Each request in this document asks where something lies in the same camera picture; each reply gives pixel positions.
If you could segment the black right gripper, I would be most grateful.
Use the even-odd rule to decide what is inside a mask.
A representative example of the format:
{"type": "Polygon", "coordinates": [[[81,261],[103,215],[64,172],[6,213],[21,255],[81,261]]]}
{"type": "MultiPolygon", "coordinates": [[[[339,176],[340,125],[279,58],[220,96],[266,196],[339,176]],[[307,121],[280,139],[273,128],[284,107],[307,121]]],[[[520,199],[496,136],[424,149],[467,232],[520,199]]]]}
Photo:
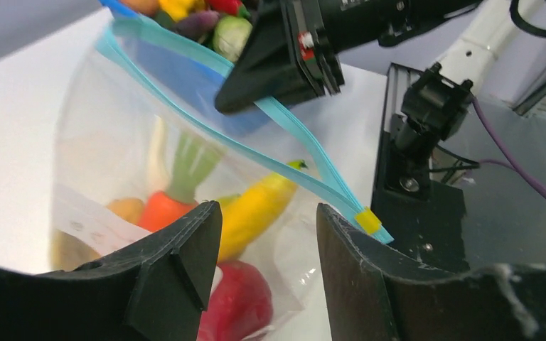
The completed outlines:
{"type": "Polygon", "coordinates": [[[249,38],[215,97],[235,114],[273,97],[285,105],[337,94],[336,57],[377,41],[389,48],[478,7],[477,1],[262,1],[249,38]]]}

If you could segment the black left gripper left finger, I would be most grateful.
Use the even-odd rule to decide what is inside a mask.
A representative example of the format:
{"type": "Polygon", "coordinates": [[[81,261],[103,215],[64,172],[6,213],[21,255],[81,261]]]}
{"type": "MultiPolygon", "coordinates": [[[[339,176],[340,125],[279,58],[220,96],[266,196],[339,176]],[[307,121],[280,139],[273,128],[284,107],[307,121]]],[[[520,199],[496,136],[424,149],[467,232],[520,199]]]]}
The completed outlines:
{"type": "Polygon", "coordinates": [[[208,201],[72,271],[0,268],[0,340],[194,340],[221,226],[218,202],[208,201]]]}

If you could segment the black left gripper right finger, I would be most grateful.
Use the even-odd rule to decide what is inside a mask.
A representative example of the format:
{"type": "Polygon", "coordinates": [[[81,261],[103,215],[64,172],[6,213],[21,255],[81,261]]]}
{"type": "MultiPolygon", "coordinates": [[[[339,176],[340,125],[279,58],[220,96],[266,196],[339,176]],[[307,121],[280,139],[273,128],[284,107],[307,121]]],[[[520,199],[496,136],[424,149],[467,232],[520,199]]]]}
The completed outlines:
{"type": "Polygon", "coordinates": [[[546,340],[546,264],[452,274],[319,204],[316,236],[333,340],[546,340]]]}

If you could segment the orange toy citrus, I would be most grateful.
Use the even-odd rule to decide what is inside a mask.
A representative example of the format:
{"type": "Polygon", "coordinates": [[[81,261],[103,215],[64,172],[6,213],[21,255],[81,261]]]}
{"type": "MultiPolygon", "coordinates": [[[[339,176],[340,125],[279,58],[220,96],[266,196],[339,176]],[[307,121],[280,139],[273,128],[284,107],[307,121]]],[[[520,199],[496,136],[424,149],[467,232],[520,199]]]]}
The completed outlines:
{"type": "Polygon", "coordinates": [[[137,225],[145,208],[143,200],[136,197],[124,197],[111,201],[106,208],[123,220],[137,225]]]}

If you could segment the red toy apple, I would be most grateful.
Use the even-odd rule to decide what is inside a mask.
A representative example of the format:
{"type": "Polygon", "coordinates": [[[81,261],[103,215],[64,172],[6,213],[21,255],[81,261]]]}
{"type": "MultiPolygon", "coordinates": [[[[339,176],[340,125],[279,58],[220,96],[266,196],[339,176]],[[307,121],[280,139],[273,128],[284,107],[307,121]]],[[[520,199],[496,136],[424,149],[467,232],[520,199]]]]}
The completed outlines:
{"type": "Polygon", "coordinates": [[[202,313],[198,340],[242,340],[268,326],[272,292],[260,271],[243,261],[219,263],[217,286],[202,313]]]}

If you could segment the orange toy carrot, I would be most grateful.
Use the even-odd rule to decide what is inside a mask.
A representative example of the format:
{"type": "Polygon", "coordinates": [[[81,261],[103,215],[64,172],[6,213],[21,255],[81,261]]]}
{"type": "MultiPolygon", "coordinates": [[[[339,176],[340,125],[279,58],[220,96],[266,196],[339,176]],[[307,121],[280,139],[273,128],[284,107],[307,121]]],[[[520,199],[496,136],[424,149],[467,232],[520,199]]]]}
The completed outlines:
{"type": "Polygon", "coordinates": [[[224,150],[200,136],[178,138],[171,179],[148,198],[137,225],[149,232],[169,226],[197,206],[196,190],[221,161],[224,150]]]}

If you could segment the clear zip top bag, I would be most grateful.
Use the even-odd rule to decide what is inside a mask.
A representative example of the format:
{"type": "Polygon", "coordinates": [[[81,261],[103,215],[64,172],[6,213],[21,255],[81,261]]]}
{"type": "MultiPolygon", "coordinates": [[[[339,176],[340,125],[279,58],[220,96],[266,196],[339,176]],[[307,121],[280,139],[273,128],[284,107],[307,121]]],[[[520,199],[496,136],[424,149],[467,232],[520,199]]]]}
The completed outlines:
{"type": "Polygon", "coordinates": [[[238,118],[215,109],[231,70],[224,56],[144,16],[116,16],[77,70],[55,138],[50,262],[73,270],[160,235],[215,200],[222,216],[189,242],[189,275],[213,280],[192,313],[154,299],[141,335],[162,340],[251,340],[302,308],[316,270],[306,212],[336,207],[360,231],[392,237],[347,186],[309,129],[275,99],[238,118]]]}

